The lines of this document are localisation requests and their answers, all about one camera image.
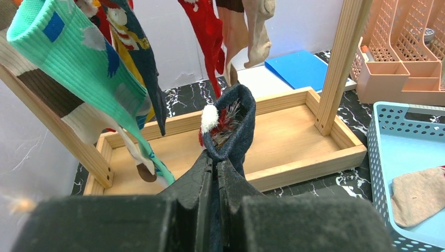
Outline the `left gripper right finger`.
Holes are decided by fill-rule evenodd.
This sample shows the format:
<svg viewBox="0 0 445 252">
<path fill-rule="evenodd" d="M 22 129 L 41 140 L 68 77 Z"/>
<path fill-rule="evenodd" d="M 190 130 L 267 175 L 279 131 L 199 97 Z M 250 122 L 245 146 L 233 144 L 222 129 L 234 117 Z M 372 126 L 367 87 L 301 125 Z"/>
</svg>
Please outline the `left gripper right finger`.
<svg viewBox="0 0 445 252">
<path fill-rule="evenodd" d="M 217 164 L 220 233 L 223 251 L 248 251 L 248 238 L 241 205 L 244 197 L 262 197 L 229 160 Z"/>
</svg>

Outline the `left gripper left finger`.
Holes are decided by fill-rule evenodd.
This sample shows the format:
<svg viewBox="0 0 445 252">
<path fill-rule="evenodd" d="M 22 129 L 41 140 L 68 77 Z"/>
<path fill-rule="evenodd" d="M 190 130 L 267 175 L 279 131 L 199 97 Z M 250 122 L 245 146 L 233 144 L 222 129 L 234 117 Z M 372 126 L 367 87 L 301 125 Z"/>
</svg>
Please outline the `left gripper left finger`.
<svg viewBox="0 0 445 252">
<path fill-rule="evenodd" d="M 201 152 L 192 167 L 158 195 L 173 201 L 167 251 L 209 251 L 213 161 Z"/>
</svg>

